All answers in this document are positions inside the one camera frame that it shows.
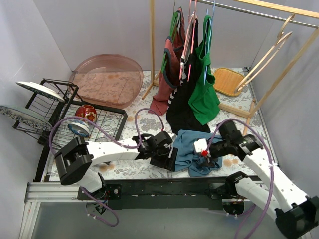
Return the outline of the blue tank top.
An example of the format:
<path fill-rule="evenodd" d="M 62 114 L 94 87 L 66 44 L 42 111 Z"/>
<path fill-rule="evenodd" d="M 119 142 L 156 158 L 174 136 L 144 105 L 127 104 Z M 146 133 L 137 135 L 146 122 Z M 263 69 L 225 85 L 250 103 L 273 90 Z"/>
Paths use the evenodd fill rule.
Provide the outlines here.
<path fill-rule="evenodd" d="M 181 129 L 173 143 L 177 148 L 175 160 L 175 172 L 187 169 L 190 177 L 203 177 L 211 171 L 219 170 L 222 167 L 223 157 L 219 157 L 217 165 L 213 168 L 202 166 L 205 158 L 195 152 L 194 143 L 202 138 L 210 140 L 211 133 Z"/>

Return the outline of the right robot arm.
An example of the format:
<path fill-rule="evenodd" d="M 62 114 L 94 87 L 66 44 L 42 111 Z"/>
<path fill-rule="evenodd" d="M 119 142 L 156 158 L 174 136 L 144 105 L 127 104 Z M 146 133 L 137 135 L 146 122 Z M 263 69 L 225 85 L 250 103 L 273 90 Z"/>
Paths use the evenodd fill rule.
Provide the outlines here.
<path fill-rule="evenodd" d="M 201 138 L 195 141 L 195 152 L 211 167 L 219 157 L 232 154 L 248 166 L 266 188 L 257 185 L 247 174 L 238 171 L 225 180 L 222 189 L 231 198 L 244 197 L 263 210 L 260 219 L 269 215 L 288 239 L 298 239 L 319 225 L 319 198 L 310 197 L 294 184 L 273 162 L 265 142 L 256 133 L 246 136 L 236 128 L 236 119 L 217 125 L 221 141 Z"/>

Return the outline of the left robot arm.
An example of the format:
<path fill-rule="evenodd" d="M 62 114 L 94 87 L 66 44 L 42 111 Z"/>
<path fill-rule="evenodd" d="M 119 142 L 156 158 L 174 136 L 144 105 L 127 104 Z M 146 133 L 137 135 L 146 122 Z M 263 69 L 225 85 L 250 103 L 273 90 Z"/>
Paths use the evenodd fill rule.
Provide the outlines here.
<path fill-rule="evenodd" d="M 95 199 L 105 196 L 107 184 L 92 167 L 119 160 L 149 159 L 150 164 L 175 171 L 178 149 L 166 131 L 157 135 L 141 134 L 116 142 L 91 142 L 76 137 L 59 150 L 55 163 L 61 185 L 77 184 Z"/>

